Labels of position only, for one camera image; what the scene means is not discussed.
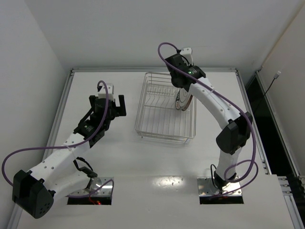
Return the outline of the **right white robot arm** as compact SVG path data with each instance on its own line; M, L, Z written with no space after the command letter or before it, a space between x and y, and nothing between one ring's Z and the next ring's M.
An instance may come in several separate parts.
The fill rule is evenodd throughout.
M221 190L236 177L237 159L250 137L247 121L252 121L253 118L249 112L242 116L235 107L218 97L205 72L198 66L187 65L179 53L166 58L166 61L171 82L174 87L179 88L176 109L185 111L191 100L196 98L213 115L221 128L216 137L220 156L213 176L214 186Z

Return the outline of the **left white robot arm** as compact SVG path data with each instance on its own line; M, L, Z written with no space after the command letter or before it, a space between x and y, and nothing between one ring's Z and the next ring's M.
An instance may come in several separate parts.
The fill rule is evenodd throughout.
M53 153L41 163L29 169L20 170L13 178L12 200L33 218L43 217L53 203L72 193L89 188L97 178L91 167L80 167L77 159L104 137L111 121L126 116L125 99L119 95L115 101L106 96L89 97L91 108L79 122L73 133L62 146L54 147Z

